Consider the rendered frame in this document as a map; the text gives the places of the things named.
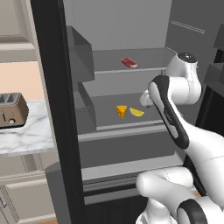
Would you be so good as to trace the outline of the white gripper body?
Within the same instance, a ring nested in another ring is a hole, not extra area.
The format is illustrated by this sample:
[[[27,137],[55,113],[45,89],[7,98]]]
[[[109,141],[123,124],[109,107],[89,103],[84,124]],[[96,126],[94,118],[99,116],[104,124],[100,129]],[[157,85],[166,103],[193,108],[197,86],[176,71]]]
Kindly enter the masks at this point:
[[[149,107],[151,107],[153,105],[153,102],[152,102],[152,100],[150,98],[150,95],[149,95],[149,91],[148,90],[145,90],[143,92],[143,94],[141,95],[139,101],[140,101],[140,103],[143,106],[145,106],[147,108],[149,108]]]

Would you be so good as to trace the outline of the yellow lemon wedge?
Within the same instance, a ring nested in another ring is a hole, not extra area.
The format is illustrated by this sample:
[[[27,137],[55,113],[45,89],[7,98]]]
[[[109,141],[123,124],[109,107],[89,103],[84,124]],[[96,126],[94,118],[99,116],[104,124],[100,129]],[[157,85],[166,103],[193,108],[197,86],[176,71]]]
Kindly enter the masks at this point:
[[[133,115],[133,116],[142,116],[144,114],[144,112],[142,110],[138,110],[138,109],[135,109],[135,108],[130,108],[129,109],[130,113]]]

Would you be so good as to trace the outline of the orange cheese wedge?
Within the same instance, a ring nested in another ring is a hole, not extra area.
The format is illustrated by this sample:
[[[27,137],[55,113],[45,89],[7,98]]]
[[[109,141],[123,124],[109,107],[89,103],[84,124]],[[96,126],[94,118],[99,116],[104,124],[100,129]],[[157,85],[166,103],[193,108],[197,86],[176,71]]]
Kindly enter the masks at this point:
[[[115,107],[115,112],[123,119],[126,116],[127,109],[127,105],[117,105]]]

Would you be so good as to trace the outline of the red raw steak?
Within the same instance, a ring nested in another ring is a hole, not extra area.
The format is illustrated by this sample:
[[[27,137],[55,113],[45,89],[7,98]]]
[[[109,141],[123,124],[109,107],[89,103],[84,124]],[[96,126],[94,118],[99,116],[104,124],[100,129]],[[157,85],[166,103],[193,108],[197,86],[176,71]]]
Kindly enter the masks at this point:
[[[126,67],[131,67],[131,68],[135,68],[137,67],[137,63],[131,59],[131,58],[123,58],[122,59],[122,63],[126,66]]]

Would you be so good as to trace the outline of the grey fridge freezer drawer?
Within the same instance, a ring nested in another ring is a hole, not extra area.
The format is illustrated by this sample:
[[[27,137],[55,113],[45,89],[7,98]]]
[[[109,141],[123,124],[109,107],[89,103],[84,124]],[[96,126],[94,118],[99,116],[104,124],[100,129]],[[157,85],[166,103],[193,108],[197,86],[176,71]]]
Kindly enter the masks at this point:
[[[166,131],[82,142],[80,162],[87,205],[137,195],[137,175],[184,163],[186,154]]]

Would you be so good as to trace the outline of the grey fridge body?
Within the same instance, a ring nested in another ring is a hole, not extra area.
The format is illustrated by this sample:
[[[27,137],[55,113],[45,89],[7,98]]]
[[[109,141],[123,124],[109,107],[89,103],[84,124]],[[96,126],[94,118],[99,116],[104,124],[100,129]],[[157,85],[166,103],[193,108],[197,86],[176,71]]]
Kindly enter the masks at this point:
[[[140,104],[148,83],[174,52],[165,47],[172,0],[63,0],[81,142],[165,130]],[[122,63],[131,58],[137,67]],[[127,105],[122,119],[117,105]],[[142,110],[140,117],[130,108]]]

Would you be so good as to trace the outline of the grey fridge door with bins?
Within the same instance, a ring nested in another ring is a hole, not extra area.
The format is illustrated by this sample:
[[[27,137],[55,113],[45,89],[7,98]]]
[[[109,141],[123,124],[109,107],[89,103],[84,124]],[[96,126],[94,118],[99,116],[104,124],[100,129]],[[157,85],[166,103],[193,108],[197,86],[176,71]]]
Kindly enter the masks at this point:
[[[224,0],[172,0],[166,46],[198,59],[195,125],[224,136]]]

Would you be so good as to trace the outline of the black-edged fridge door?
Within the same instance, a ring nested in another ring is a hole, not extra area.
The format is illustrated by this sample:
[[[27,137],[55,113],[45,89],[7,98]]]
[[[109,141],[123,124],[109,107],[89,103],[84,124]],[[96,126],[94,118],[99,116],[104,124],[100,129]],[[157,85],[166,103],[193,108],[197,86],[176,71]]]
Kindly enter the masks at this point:
[[[63,0],[31,0],[59,161],[45,169],[58,224],[101,224],[84,201]]]

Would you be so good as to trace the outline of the bronze toaster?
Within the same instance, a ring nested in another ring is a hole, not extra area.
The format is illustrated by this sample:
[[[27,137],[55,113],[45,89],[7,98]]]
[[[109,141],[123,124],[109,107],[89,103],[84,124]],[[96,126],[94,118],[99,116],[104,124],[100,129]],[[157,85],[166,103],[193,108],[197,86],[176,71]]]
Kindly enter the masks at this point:
[[[21,93],[0,94],[0,130],[23,127],[29,108]]]

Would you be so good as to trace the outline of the beige base cupboard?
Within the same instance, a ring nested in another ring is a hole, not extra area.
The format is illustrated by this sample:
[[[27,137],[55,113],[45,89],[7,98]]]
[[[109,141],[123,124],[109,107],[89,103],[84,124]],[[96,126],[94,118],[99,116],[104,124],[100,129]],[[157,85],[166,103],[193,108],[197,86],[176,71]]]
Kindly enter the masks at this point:
[[[0,157],[0,224],[39,224],[56,220],[39,154]]]

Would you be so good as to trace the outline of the beige wall cupboard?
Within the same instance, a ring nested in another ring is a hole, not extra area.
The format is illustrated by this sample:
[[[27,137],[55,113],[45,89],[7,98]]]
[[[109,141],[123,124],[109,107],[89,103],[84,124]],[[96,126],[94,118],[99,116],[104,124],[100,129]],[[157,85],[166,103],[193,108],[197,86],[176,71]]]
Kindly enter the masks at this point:
[[[0,0],[0,63],[35,61],[31,0]]]

